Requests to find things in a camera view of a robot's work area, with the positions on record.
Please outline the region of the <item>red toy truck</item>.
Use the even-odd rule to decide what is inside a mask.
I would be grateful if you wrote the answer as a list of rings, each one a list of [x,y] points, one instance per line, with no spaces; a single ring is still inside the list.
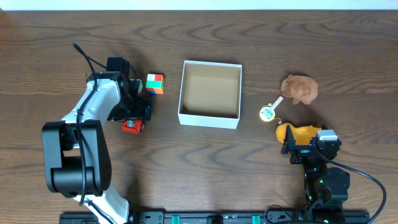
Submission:
[[[122,131],[131,134],[139,134],[143,132],[145,126],[146,124],[142,120],[127,120],[123,122]]]

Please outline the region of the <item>multicoloured puzzle cube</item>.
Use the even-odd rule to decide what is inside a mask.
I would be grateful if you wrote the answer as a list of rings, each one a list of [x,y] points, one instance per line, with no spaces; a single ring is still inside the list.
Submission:
[[[162,95],[164,93],[164,76],[161,74],[148,74],[146,90],[153,95]]]

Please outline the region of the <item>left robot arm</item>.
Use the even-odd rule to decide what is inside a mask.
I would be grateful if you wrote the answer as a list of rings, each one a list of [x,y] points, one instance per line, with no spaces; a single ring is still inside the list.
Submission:
[[[76,200],[89,213],[64,213],[60,223],[138,223],[127,199],[111,182],[112,166],[104,136],[107,121],[140,133],[152,107],[141,95],[142,81],[130,78],[134,68],[122,57],[110,57],[102,72],[86,80],[82,98],[60,121],[42,128],[48,189]]]

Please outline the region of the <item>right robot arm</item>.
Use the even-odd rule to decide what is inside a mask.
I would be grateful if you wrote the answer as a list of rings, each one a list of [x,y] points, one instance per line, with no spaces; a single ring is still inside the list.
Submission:
[[[286,127],[281,153],[290,155],[291,164],[303,165],[304,191],[310,205],[307,216],[314,210],[341,210],[348,199],[350,175],[337,167],[327,167],[337,156],[341,141],[331,129],[323,127],[310,138],[308,144],[299,144],[290,125]]]

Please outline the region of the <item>round wooden rattle toy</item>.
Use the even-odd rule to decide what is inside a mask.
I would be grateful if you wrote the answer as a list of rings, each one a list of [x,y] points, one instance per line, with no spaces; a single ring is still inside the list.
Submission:
[[[279,96],[275,102],[264,105],[259,111],[259,117],[264,122],[271,122],[275,119],[278,120],[279,124],[282,124],[282,120],[275,115],[275,109],[279,106],[284,98]]]

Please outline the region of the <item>brown plush toy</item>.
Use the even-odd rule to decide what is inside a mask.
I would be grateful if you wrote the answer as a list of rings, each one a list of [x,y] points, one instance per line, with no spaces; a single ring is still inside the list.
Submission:
[[[295,105],[309,105],[318,96],[318,83],[311,77],[291,74],[280,84],[280,92]]]

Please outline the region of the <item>white open cardboard box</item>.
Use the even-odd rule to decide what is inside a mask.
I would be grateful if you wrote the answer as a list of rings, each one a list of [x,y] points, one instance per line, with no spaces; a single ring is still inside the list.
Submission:
[[[236,129],[240,120],[243,66],[186,60],[178,102],[181,125]]]

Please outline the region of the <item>black mounting rail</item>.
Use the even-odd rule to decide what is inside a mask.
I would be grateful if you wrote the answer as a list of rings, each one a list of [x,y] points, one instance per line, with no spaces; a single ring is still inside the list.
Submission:
[[[143,224],[261,224],[261,223],[367,223],[368,212],[332,211],[314,209],[311,215],[300,210],[283,211],[272,208],[266,212],[234,212],[234,213],[178,213],[178,212],[136,212],[127,219],[128,223]]]

